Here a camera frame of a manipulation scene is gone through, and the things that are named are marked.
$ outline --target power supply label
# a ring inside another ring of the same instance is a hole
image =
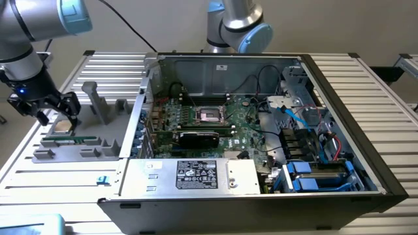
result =
[[[216,161],[177,161],[177,189],[216,189]]]

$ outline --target white slatted table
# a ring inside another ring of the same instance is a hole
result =
[[[410,198],[384,213],[365,214],[339,231],[285,234],[416,234],[418,126],[408,112],[398,107],[399,101],[392,94],[382,90],[375,74],[360,60],[347,54],[312,54],[312,58]],[[125,98],[133,102],[145,75],[142,60],[141,53],[85,56],[62,90],[73,90],[80,102],[88,103],[81,84],[93,80],[98,84],[100,95],[108,101]],[[113,174],[117,162],[32,164],[33,145],[38,144],[48,128],[50,125],[40,127],[34,124],[0,171],[0,217],[6,214],[60,213],[68,234],[120,234],[96,205],[97,198],[106,195],[109,187],[97,186],[94,182],[97,176]]]

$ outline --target black cable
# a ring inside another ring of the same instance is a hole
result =
[[[261,86],[260,86],[260,77],[256,77],[256,93],[255,95],[259,95],[259,93],[261,92]]]
[[[249,114],[249,111],[251,111],[252,107],[255,107],[255,105],[259,105],[259,104],[265,103],[265,102],[267,102],[267,101],[261,101],[261,102],[259,102],[257,104],[253,104],[253,105],[249,107],[249,110],[248,110],[247,115],[245,115],[245,119],[247,119],[247,117],[248,117],[248,114]],[[277,137],[280,138],[280,136],[279,136],[277,133],[273,133],[273,132],[271,132],[271,131],[261,131],[261,130],[257,130],[257,129],[252,128],[248,123],[247,123],[247,126],[249,127],[249,129],[251,129],[252,131],[256,131],[257,133],[272,134],[272,135],[275,135],[275,136],[277,136]],[[257,148],[259,142],[260,142],[260,140],[257,140],[257,142],[256,142],[253,148],[255,148],[259,152],[261,152],[261,153],[267,153],[267,152],[269,152],[269,151],[273,151],[273,150],[281,148],[281,146],[277,146],[276,148],[272,148],[272,149],[269,149],[269,150],[260,150],[260,149]]]
[[[233,94],[233,93],[239,90],[239,88],[241,88],[241,86],[245,84],[245,82],[248,81],[248,79],[249,79],[251,77],[255,77],[255,80],[257,81],[256,76],[255,76],[253,74],[249,74],[249,75],[245,77],[245,79],[244,79],[244,81],[241,82],[241,84],[229,92],[229,94]]]
[[[268,153],[269,151],[273,151],[273,150],[281,148],[281,146],[277,146],[276,148],[272,148],[272,149],[268,149],[268,150],[260,150],[260,149],[257,148],[259,142],[260,142],[260,140],[256,141],[253,148],[255,148],[259,152],[261,152],[261,153]]]
[[[183,83],[180,83],[180,82],[172,82],[172,83],[169,84],[169,87],[168,87],[168,98],[172,98],[171,90],[172,90],[172,87],[173,87],[175,85],[180,85],[180,86],[183,87]]]
[[[138,32],[136,32],[136,30],[133,29],[133,27],[130,26],[128,21],[124,19],[124,17],[118,14],[117,10],[105,2],[105,0],[98,0],[98,2],[101,2],[112,10],[112,12],[118,16],[121,21],[125,23],[125,25],[129,27],[129,29],[133,31],[133,33],[137,35],[137,37],[140,37],[141,40],[146,43],[148,47],[153,50],[153,52],[157,52],[156,49],[153,48],[153,46],[144,39],[144,37],[138,34]]]
[[[273,68],[273,69],[276,70],[276,73],[277,73],[277,84],[279,84],[277,89],[279,89],[279,94],[281,94],[281,92],[280,92],[280,90],[281,90],[281,87],[280,87],[280,84],[281,84],[281,77],[280,77],[280,71],[279,71],[279,69],[276,68],[276,66],[273,66],[273,65],[265,65],[265,66],[261,67],[261,69],[260,69],[260,71],[259,71],[259,75],[257,75],[259,82],[260,82],[261,71],[264,70],[264,68],[268,68],[268,67],[271,67],[271,68]]]
[[[311,137],[311,139],[312,139],[312,141],[315,143],[315,153],[317,155],[319,151],[321,150],[320,143],[319,143],[319,140],[317,140],[317,136],[316,136],[313,131],[311,131],[308,133],[309,133],[309,137]]]
[[[259,102],[259,104],[257,104],[257,106],[256,106],[256,112],[259,113],[259,112],[260,112],[260,108],[263,108],[263,110],[264,110],[265,113],[271,113],[268,110],[265,110],[264,106],[261,106],[263,103],[267,104],[267,101]]]
[[[46,45],[45,45],[44,52],[46,52],[46,51],[48,51],[49,46],[50,46],[50,43],[52,43],[52,40],[53,40],[53,39],[49,39],[49,40],[48,40]]]
[[[237,109],[233,109],[233,111],[232,111],[231,114],[224,118],[224,120],[228,120],[228,119],[229,119],[229,117],[232,116],[232,114],[235,113],[236,110],[237,110]]]

